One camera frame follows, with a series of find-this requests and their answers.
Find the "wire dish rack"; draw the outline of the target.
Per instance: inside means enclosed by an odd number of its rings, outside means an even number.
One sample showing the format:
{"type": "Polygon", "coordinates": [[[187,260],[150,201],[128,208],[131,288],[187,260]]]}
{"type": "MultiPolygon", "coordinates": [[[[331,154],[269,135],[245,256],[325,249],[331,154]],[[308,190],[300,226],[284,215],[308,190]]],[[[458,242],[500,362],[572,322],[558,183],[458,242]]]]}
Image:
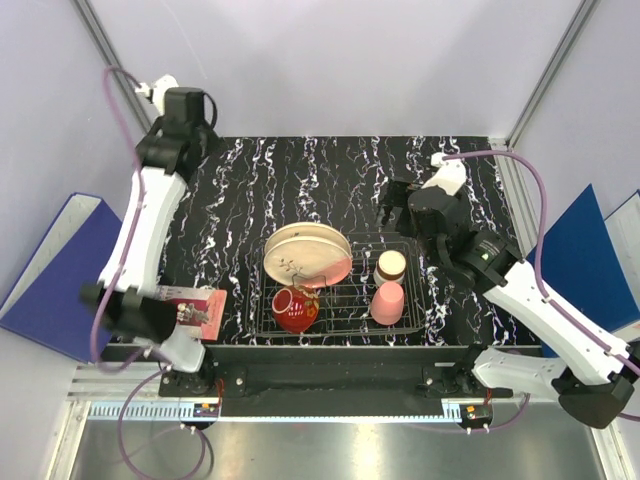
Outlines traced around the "wire dish rack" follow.
{"type": "MultiPolygon", "coordinates": [[[[421,274],[421,255],[416,243],[396,233],[353,233],[347,236],[353,253],[353,267],[345,279],[319,290],[319,313],[303,335],[307,338],[391,337],[419,331],[425,322],[425,280],[421,274]],[[391,326],[383,326],[370,315],[370,303],[377,285],[374,270],[379,257],[396,250],[407,261],[402,283],[403,312],[391,326]]],[[[271,279],[263,267],[264,248],[251,254],[249,289],[245,302],[245,329],[257,338],[289,339],[295,335],[277,325],[271,302],[281,284],[271,279]]]]}

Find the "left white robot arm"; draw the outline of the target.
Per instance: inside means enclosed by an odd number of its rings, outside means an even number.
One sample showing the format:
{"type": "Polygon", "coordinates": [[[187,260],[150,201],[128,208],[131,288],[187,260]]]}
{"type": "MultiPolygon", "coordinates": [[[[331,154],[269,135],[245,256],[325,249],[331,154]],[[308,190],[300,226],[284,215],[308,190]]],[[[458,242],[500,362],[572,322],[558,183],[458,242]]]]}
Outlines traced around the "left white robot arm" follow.
{"type": "Polygon", "coordinates": [[[199,88],[174,86],[151,96],[159,115],[134,147],[129,203],[114,250],[96,283],[85,284],[81,301],[95,312],[90,352],[98,360],[97,331],[138,341],[181,373],[196,396],[215,386],[205,349],[177,325],[177,308],[156,295],[160,257],[187,184],[219,142],[215,105],[199,88]]]}

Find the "pink plastic cup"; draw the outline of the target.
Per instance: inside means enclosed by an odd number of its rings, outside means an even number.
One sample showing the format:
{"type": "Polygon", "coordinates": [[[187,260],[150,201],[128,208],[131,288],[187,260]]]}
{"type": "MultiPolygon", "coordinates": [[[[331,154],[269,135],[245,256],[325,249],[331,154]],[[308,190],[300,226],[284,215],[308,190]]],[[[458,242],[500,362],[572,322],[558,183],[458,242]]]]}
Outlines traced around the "pink plastic cup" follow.
{"type": "Polygon", "coordinates": [[[404,290],[400,284],[385,282],[376,291],[370,305],[375,322],[383,326],[396,324],[404,309],[404,290]]]}

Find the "white brown steel tumbler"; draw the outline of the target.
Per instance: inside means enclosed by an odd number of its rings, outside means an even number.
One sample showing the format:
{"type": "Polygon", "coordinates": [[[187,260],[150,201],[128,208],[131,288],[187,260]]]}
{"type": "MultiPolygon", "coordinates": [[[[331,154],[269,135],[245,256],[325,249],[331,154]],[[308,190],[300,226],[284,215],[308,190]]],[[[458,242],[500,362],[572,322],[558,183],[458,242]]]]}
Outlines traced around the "white brown steel tumbler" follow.
{"type": "Polygon", "coordinates": [[[373,273],[374,282],[378,287],[387,282],[402,284],[406,269],[405,256],[397,250],[387,250],[377,260],[373,273]]]}

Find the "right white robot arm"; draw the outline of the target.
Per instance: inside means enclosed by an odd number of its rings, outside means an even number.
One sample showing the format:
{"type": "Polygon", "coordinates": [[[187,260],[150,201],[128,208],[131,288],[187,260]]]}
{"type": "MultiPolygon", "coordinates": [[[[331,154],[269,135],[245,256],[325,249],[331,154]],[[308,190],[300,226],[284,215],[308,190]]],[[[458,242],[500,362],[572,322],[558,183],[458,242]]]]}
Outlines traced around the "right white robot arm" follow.
{"type": "Polygon", "coordinates": [[[447,391],[476,396],[508,389],[556,401],[575,420],[596,429],[621,416],[639,378],[639,344],[592,322],[544,282],[519,249],[490,230],[469,226],[462,193],[394,179],[378,207],[386,225],[401,211],[396,231],[415,239],[427,259],[454,285],[475,292],[525,325],[555,353],[545,359],[471,345],[442,374],[447,391]]]}

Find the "red floral bowl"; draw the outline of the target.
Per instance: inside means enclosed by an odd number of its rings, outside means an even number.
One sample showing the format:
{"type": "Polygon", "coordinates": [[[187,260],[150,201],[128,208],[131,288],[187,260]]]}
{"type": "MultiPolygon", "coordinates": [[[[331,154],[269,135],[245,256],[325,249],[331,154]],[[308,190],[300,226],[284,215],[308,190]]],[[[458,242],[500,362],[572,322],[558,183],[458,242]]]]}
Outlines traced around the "red floral bowl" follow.
{"type": "Polygon", "coordinates": [[[301,285],[280,289],[271,304],[276,323],[292,334],[306,331],[316,320],[319,307],[319,295],[316,291],[301,285]]]}

